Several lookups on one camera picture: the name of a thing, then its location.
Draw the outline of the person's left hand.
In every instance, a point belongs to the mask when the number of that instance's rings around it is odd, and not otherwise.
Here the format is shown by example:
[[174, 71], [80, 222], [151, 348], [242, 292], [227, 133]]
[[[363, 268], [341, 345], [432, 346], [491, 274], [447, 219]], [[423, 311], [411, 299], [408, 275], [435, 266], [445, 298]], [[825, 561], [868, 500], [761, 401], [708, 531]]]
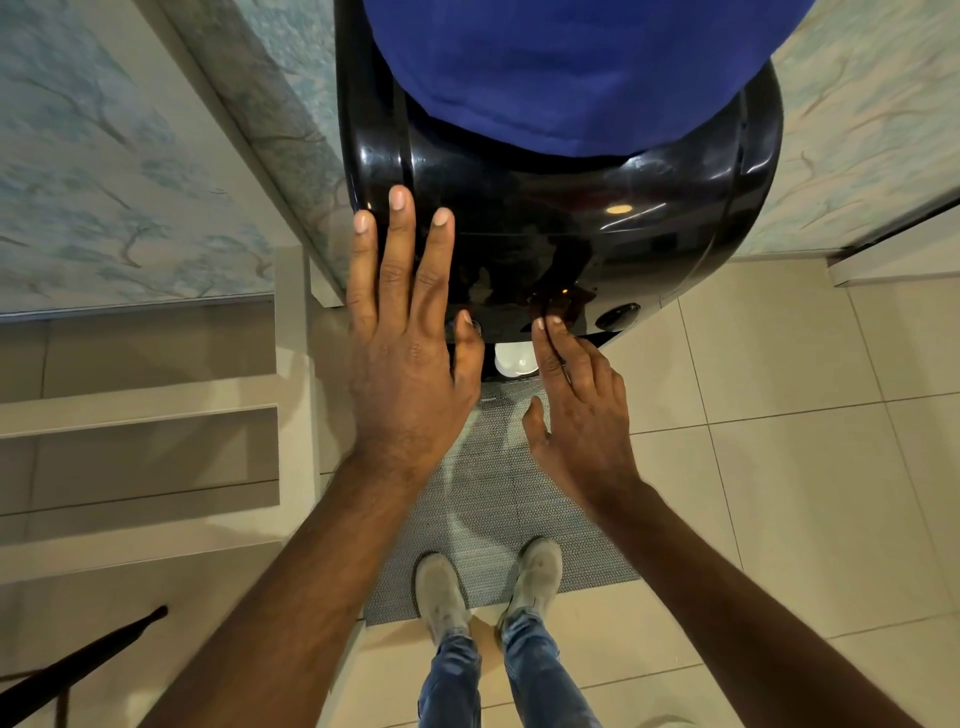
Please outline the person's left hand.
[[451, 375], [447, 317], [455, 224], [438, 208], [414, 264], [408, 316], [378, 314], [383, 248], [368, 211], [354, 216], [346, 305], [350, 313], [356, 438], [351, 459], [378, 477], [420, 490], [460, 435], [476, 401], [462, 401]]

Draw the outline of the person's right hand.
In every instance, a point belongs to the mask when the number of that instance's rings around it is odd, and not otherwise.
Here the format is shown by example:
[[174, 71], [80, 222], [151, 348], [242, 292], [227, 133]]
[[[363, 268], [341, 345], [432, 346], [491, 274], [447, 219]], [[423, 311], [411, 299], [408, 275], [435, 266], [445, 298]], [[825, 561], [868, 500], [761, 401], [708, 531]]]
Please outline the person's right hand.
[[550, 432], [546, 464], [536, 463], [546, 476], [595, 523], [603, 524], [626, 503], [640, 483], [631, 440], [629, 417], [616, 407], [611, 374], [617, 371], [589, 340], [599, 365], [596, 397], [577, 397], [562, 360], [550, 343], [547, 317], [532, 326], [533, 346], [544, 397], [540, 397]]

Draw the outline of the person's right forearm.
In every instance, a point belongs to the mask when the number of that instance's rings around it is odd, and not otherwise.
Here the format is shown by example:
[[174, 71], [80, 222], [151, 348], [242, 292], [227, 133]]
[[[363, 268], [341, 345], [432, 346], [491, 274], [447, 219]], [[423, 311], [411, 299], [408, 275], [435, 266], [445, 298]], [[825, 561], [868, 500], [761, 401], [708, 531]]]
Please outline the person's right forearm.
[[923, 728], [638, 476], [595, 480], [583, 499], [745, 728]]

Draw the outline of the person's left forearm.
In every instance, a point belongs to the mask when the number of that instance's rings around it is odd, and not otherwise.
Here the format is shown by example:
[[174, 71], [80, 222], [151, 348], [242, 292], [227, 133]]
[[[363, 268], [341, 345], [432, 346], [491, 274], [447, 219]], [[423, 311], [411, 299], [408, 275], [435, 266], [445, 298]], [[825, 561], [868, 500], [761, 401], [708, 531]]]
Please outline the person's left forearm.
[[316, 728], [361, 607], [440, 459], [357, 446], [139, 728]]

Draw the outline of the white cup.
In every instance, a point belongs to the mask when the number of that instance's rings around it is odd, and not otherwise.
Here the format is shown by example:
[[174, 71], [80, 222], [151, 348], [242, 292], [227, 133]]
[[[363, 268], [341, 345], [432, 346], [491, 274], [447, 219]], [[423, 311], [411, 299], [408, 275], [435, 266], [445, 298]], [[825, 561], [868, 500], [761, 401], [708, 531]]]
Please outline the white cup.
[[497, 343], [493, 349], [494, 368], [507, 379], [534, 375], [539, 370], [532, 342]]

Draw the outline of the grey woven floor mat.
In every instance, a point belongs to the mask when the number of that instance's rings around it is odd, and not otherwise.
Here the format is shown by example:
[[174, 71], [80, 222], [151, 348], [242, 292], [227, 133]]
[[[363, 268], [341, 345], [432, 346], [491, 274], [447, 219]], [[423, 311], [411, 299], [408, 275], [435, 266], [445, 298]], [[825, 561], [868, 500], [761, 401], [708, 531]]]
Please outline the grey woven floor mat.
[[461, 435], [417, 498], [366, 601], [367, 625], [418, 617], [414, 576], [430, 553], [452, 563], [470, 609], [510, 600], [519, 555], [537, 538], [552, 539], [561, 548], [563, 593], [639, 579], [531, 457], [522, 417], [534, 396], [548, 412], [537, 377], [483, 384]]

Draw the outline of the black water dispenser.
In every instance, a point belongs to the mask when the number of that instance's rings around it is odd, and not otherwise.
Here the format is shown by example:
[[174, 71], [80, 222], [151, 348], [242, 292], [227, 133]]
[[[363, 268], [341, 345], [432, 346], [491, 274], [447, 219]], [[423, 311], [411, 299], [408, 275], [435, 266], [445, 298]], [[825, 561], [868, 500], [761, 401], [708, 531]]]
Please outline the black water dispenser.
[[454, 214], [446, 339], [468, 310], [485, 345], [532, 342], [537, 316], [562, 316], [602, 347], [723, 266], [774, 182], [784, 105], [771, 60], [678, 141], [632, 156], [524, 151], [431, 118], [395, 80], [362, 0], [334, 0], [338, 109], [354, 212], [386, 243], [389, 191], [414, 199], [415, 256], [438, 208]]

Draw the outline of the person's right grey shoe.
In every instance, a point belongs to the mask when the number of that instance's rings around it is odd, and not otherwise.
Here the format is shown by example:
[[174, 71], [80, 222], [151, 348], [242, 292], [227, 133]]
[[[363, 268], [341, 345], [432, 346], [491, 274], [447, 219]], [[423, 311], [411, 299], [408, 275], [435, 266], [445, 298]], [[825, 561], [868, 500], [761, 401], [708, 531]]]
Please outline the person's right grey shoe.
[[531, 540], [517, 561], [517, 574], [510, 601], [496, 625], [502, 635], [519, 616], [543, 620], [559, 593], [563, 578], [563, 555], [557, 541], [540, 537]]

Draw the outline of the person's grey shoe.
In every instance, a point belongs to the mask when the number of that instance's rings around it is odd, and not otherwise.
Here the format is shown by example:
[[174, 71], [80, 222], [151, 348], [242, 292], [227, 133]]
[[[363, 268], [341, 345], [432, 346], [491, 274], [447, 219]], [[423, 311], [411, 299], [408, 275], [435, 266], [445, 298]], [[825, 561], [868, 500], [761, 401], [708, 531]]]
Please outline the person's grey shoe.
[[531, 540], [517, 561], [517, 574], [510, 601], [496, 625], [502, 635], [519, 616], [543, 620], [559, 593], [563, 578], [563, 555], [557, 541], [540, 537]]
[[471, 637], [471, 614], [457, 571], [446, 555], [430, 553], [417, 562], [414, 602], [435, 647], [450, 636]]

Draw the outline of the person's left grey shoe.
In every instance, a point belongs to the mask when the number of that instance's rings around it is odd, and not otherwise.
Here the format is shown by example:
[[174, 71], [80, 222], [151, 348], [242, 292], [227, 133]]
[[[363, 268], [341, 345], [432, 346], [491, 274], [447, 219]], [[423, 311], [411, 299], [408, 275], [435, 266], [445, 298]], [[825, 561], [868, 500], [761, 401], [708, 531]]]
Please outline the person's left grey shoe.
[[414, 602], [435, 647], [450, 636], [471, 637], [471, 614], [457, 571], [446, 555], [430, 553], [417, 562]]

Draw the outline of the person's blue jeans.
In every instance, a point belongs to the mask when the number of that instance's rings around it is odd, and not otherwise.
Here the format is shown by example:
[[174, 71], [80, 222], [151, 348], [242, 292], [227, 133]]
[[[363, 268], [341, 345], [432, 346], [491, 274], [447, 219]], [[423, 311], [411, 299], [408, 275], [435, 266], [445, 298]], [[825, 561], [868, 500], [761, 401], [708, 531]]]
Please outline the person's blue jeans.
[[[465, 626], [440, 632], [417, 702], [417, 728], [479, 728], [482, 660]], [[602, 728], [560, 661], [542, 616], [522, 608], [502, 631], [504, 665], [523, 728]]]

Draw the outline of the blue water bottle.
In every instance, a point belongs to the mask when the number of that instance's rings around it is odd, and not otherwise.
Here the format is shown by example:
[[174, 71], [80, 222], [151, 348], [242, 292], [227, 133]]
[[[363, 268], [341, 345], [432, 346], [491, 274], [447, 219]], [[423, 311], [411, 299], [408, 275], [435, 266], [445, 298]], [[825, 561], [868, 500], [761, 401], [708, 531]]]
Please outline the blue water bottle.
[[364, 0], [428, 116], [535, 153], [678, 140], [752, 79], [815, 0]]

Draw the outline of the beige shelf unit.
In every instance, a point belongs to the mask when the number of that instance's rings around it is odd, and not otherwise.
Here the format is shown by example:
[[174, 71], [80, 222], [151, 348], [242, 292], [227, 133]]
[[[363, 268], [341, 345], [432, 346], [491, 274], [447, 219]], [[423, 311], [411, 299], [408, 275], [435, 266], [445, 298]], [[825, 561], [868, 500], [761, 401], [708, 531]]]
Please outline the beige shelf unit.
[[0, 315], [0, 586], [285, 541], [326, 488], [313, 262], [267, 304]]

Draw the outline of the black stick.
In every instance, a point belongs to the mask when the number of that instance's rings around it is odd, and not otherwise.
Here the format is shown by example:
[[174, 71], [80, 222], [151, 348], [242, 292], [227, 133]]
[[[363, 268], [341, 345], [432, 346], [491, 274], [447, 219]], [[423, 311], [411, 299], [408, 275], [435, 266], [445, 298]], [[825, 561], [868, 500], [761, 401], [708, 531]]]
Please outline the black stick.
[[169, 607], [161, 605], [41, 669], [0, 675], [0, 728], [16, 728], [51, 703], [54, 728], [67, 728], [70, 690], [133, 645], [149, 626], [168, 614]]

